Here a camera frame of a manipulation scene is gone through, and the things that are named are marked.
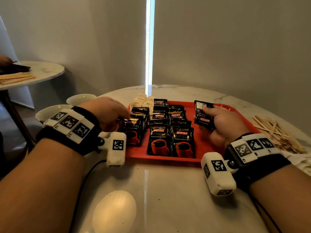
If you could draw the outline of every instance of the dark floor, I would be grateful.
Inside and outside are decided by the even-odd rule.
[[[42,125],[35,119],[35,111],[15,105],[18,113],[33,137],[40,131]],[[19,162],[24,153],[25,139],[21,135],[14,121],[0,103],[0,132],[3,135],[3,146],[8,162]]]

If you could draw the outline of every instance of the marble tabletop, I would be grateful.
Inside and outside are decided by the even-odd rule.
[[[101,96],[112,97],[125,106],[145,92],[145,86],[124,88]],[[280,122],[311,151],[311,138],[282,118],[256,105],[222,93],[177,85],[153,85],[152,96],[175,101],[207,101],[236,108],[244,117],[269,117]],[[85,172],[104,152],[87,155]],[[137,215],[130,233],[268,232],[248,195],[237,189],[231,196],[210,194],[200,167],[192,163],[130,159],[121,168],[100,164],[89,176],[78,207],[73,232],[92,233],[96,205],[108,193],[125,190],[135,199]]]
[[[39,61],[19,61],[15,64],[31,67],[30,74],[35,76],[33,79],[25,80],[22,82],[11,83],[6,85],[0,85],[0,90],[7,90],[15,87],[27,86],[56,78],[65,72],[65,68],[62,65],[48,62]]]

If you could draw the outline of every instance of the red mug image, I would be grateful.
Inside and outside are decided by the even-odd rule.
[[[193,158],[193,151],[191,145],[188,142],[179,142],[175,145],[176,153],[181,158]]]
[[[154,155],[167,155],[169,148],[166,141],[163,139],[157,139],[151,142],[151,149]]]
[[[136,131],[131,130],[124,133],[126,134],[126,144],[137,145],[139,143]]]

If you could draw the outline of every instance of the hand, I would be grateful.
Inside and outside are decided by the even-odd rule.
[[[118,117],[129,119],[130,114],[133,114],[119,101],[110,97],[100,97],[90,100],[82,103],[79,107],[94,114],[99,120],[100,127],[104,132],[115,131],[122,124],[122,121],[117,121]]]
[[[199,126],[199,128],[207,134],[210,142],[218,147],[226,148],[236,138],[249,132],[237,113],[218,106],[214,106],[214,108],[204,106],[203,111],[214,118],[216,129],[209,130],[203,126]]]
[[[11,64],[13,64],[13,60],[5,55],[0,55],[0,67],[7,67]]]

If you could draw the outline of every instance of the wire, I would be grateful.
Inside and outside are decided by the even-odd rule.
[[[267,215],[267,217],[270,219],[270,221],[272,222],[272,224],[274,225],[274,227],[277,229],[277,231],[279,233],[282,233],[282,231],[280,230],[280,228],[277,226],[277,224],[275,223],[275,221],[273,220],[273,218],[270,216],[270,214],[267,212],[267,210],[262,206],[261,203],[259,203],[259,201],[251,194],[251,193],[248,193],[249,196],[251,197],[251,199],[259,205],[259,207],[265,212],[265,214]]]
[[[82,194],[82,191],[83,191],[83,187],[86,183],[86,180],[87,178],[89,177],[89,175],[91,174],[91,172],[94,170],[94,168],[96,168],[97,165],[101,164],[101,163],[105,163],[107,161],[107,159],[103,159],[99,162],[97,162],[90,170],[89,172],[87,173],[87,175],[85,176],[83,182],[82,182],[82,185],[80,187],[80,190],[79,190],[79,194],[78,194],[78,198],[77,198],[77,201],[76,201],[76,206],[75,206],[75,210],[73,211],[73,216],[72,216],[72,220],[71,220],[71,224],[70,224],[70,228],[69,228],[69,233],[72,232],[72,228],[73,228],[73,223],[75,221],[75,218],[76,218],[76,214],[77,214],[77,209],[78,209],[78,205],[79,205],[79,201],[80,201],[80,198],[81,198],[81,194]]]

